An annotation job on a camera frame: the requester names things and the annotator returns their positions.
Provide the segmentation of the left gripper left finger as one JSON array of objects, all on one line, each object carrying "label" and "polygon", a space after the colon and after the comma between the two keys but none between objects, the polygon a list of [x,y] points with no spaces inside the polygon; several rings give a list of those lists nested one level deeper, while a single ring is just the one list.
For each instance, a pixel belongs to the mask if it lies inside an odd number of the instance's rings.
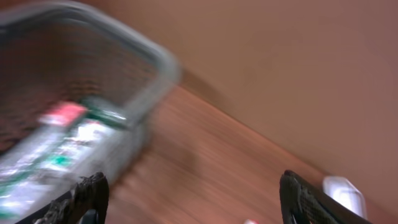
[{"label": "left gripper left finger", "polygon": [[102,172],[82,177],[81,182],[17,224],[105,224],[109,184]]}]

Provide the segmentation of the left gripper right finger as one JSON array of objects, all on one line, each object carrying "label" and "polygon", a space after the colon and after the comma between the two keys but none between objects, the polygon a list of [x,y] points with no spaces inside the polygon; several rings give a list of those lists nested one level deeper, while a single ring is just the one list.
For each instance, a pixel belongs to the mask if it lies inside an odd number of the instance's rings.
[{"label": "left gripper right finger", "polygon": [[284,224],[371,224],[291,170],[282,174],[279,184]]}]

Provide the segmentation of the red slim stick packet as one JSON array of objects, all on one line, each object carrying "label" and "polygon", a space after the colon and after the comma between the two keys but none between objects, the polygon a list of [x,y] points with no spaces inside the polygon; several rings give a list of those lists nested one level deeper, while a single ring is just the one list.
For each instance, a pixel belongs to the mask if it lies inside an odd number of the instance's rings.
[{"label": "red slim stick packet", "polygon": [[243,224],[258,224],[258,222],[254,221],[254,220],[247,219],[244,221]]}]

